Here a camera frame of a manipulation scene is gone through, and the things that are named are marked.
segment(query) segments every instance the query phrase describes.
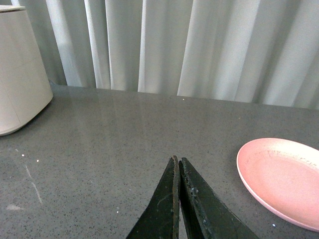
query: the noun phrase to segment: countertop surface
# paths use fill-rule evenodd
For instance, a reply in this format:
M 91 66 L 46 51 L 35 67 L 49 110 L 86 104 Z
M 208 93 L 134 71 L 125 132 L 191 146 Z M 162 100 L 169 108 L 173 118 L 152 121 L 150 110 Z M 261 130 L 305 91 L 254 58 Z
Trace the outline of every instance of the countertop surface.
M 188 158 L 260 238 L 319 238 L 259 204 L 236 167 L 238 150 L 257 138 L 319 149 L 319 111 L 51 87 L 40 114 L 0 137 L 1 239 L 125 238 L 172 155 Z

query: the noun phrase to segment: white speck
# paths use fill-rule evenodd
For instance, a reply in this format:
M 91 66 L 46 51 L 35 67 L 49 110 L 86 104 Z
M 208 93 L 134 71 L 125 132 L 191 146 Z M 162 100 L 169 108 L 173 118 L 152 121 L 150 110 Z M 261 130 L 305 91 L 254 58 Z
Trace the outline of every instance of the white speck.
M 18 207 L 18 206 L 15 206 L 13 204 L 10 204 L 6 207 L 7 210 L 14 210 L 14 211 L 17 211 L 17 210 L 24 210 L 24 208 L 21 208 L 21 207 Z

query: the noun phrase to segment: curtain fold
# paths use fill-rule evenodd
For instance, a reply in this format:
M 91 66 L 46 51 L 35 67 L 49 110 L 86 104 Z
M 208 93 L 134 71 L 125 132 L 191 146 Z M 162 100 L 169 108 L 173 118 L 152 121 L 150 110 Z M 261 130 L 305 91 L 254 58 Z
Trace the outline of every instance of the curtain fold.
M 0 0 L 58 84 L 319 109 L 318 0 Z

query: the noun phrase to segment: white appliance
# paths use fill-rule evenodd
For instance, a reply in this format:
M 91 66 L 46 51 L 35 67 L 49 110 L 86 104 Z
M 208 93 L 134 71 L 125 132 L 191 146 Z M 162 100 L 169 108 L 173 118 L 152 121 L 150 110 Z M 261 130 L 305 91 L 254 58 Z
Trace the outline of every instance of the white appliance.
M 24 126 L 52 97 L 25 8 L 0 5 L 0 135 Z

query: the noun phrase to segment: scratch mark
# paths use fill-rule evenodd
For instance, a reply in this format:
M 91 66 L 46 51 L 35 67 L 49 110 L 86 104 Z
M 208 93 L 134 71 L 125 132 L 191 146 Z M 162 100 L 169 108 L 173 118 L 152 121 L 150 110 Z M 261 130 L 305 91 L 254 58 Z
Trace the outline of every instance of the scratch mark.
M 40 201 L 40 204 L 42 204 L 42 199 L 41 199 L 41 197 L 40 197 L 40 194 L 39 194 L 38 189 L 36 188 L 36 185 L 35 185 L 33 182 L 31 182 L 31 183 L 32 183 L 32 185 L 34 186 L 34 189 L 36 190 L 36 194 L 38 195 L 38 199 L 39 199 L 39 201 Z
M 25 169 L 26 169 L 26 172 L 28 173 L 30 179 L 33 180 L 33 178 L 31 177 L 30 171 L 29 171 L 29 169 L 28 169 L 28 166 L 25 166 Z
M 172 195 L 172 193 L 167 194 L 165 197 L 163 197 L 159 202 L 158 202 L 158 208 L 159 208 L 159 204 L 164 201 L 166 198 L 168 198 L 170 195 Z

